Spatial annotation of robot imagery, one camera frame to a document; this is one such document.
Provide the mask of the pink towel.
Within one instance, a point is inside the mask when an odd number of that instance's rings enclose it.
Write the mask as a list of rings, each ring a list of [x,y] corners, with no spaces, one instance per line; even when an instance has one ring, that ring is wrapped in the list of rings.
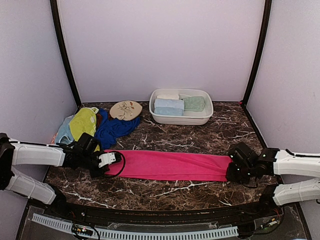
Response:
[[[122,162],[109,166],[106,176],[157,181],[225,182],[231,159],[225,155],[149,150],[121,150]]]

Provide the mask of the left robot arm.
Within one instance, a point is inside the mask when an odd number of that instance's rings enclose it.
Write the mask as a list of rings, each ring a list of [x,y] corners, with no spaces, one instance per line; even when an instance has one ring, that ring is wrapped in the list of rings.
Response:
[[[35,180],[15,169],[18,165],[44,165],[63,168],[84,168],[91,177],[102,176],[116,162],[114,153],[97,151],[99,141],[83,133],[70,144],[27,143],[0,135],[0,189],[12,191],[45,205],[60,218],[71,213],[65,196],[53,186]]]

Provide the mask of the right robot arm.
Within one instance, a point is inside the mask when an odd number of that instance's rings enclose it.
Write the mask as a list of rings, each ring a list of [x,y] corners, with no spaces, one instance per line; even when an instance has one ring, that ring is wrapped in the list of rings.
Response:
[[[229,182],[248,184],[252,178],[296,175],[311,177],[296,183],[276,183],[265,187],[255,213],[266,217],[277,206],[315,200],[320,202],[320,155],[291,152],[288,149],[264,148],[257,154],[241,142],[228,152],[231,159],[226,179]]]

